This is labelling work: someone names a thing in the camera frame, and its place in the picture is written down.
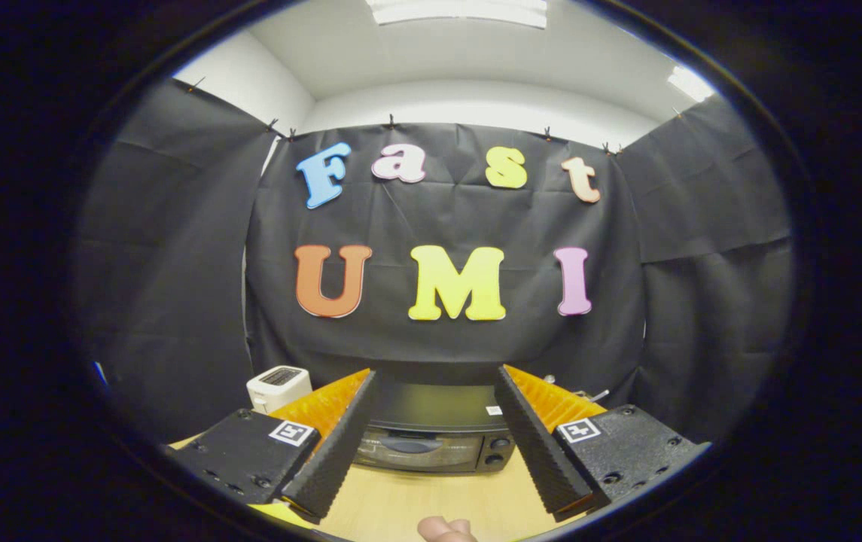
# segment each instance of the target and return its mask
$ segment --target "blue letter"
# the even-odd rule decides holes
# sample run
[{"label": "blue letter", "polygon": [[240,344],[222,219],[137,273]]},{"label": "blue letter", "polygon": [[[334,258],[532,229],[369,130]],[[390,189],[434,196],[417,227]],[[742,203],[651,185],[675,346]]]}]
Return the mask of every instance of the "blue letter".
[{"label": "blue letter", "polygon": [[308,209],[322,206],[340,196],[343,188],[330,182],[330,178],[332,176],[340,181],[344,175],[347,175],[344,161],[338,157],[347,157],[350,153],[351,145],[338,143],[297,164],[297,171],[303,172],[303,178],[307,181],[307,190],[310,191],[310,198],[307,199]]}]

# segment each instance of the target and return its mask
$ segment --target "foam letter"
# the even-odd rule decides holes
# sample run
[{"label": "foam letter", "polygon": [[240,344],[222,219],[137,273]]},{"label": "foam letter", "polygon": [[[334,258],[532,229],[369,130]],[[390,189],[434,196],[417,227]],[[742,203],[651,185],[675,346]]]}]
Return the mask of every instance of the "foam letter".
[{"label": "foam letter", "polygon": [[465,314],[470,320],[500,320],[506,313],[501,306],[498,267],[504,259],[500,249],[479,247],[472,251],[464,270],[458,273],[443,248],[434,245],[414,247],[410,257],[417,260],[417,301],[407,315],[412,320],[437,320],[440,309],[434,293],[451,319],[461,315],[468,295],[471,304]]},{"label": "foam letter", "polygon": [[524,154],[516,148],[492,147],[485,158],[490,166],[485,176],[493,186],[521,188],[528,181],[528,172],[521,167]]},{"label": "foam letter", "polygon": [[562,299],[561,305],[558,305],[559,315],[585,315],[592,309],[592,302],[585,295],[585,260],[588,251],[564,247],[555,250],[554,257],[561,262]]},{"label": "foam letter", "polygon": [[303,245],[294,251],[297,257],[297,303],[304,311],[324,318],[342,318],[361,305],[364,282],[364,261],[371,257],[370,247],[348,245],[340,249],[344,258],[344,292],[336,299],[324,297],[320,292],[320,278],[324,273],[324,260],[330,249],[320,245]]},{"label": "foam letter", "polygon": [[340,181],[344,175],[347,175],[344,161],[339,157],[347,157],[350,153],[351,145],[338,143],[297,164],[297,171],[303,172],[303,178],[307,181],[307,190],[310,191],[310,198],[307,199],[308,209],[316,209],[340,196],[344,189],[331,182],[330,178],[332,176]]},{"label": "foam letter", "polygon": [[[402,152],[403,156],[398,157],[398,152]],[[380,154],[384,157],[376,159],[371,165],[371,172],[377,178],[399,178],[403,182],[417,182],[426,175],[424,158],[427,154],[417,145],[387,145]]]},{"label": "foam letter", "polygon": [[592,178],[595,176],[595,168],[585,165],[581,157],[568,158],[561,163],[561,167],[571,176],[571,189],[574,195],[582,202],[594,203],[602,198],[602,193],[592,188]]}]

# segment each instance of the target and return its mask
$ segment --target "oven handle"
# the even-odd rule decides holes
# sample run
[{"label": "oven handle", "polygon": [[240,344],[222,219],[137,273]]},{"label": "oven handle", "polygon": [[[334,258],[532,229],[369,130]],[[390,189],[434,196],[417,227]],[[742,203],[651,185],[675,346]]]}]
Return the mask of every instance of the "oven handle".
[{"label": "oven handle", "polygon": [[394,452],[400,453],[428,453],[444,445],[443,440],[435,439],[409,439],[406,437],[379,437],[380,443]]}]

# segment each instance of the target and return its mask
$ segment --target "finger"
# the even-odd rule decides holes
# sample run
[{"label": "finger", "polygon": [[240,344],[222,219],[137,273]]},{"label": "finger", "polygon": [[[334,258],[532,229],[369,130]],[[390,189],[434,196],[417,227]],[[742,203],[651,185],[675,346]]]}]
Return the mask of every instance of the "finger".
[{"label": "finger", "polygon": [[451,525],[440,516],[424,518],[417,524],[417,533],[423,536],[427,542],[434,542],[438,536],[452,531],[454,531],[454,528],[451,528]]},{"label": "finger", "polygon": [[464,532],[465,534],[471,533],[471,522],[467,520],[451,520],[448,522],[448,525],[451,525],[454,531]]}]

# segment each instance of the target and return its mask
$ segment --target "white label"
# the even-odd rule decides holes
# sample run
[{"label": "white label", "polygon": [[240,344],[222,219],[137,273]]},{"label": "white label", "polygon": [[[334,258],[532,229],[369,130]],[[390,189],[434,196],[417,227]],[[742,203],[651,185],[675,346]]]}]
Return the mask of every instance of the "white label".
[{"label": "white label", "polygon": [[568,439],[569,443],[576,443],[579,440],[589,439],[602,434],[588,419],[579,419],[577,422],[559,425],[558,430],[561,431],[561,435],[565,435],[565,439]]},{"label": "white label", "polygon": [[311,432],[313,432],[313,428],[309,425],[296,422],[283,422],[277,425],[276,429],[273,429],[270,438],[280,440],[282,443],[288,443],[291,446],[300,446],[304,440],[307,440]]}]

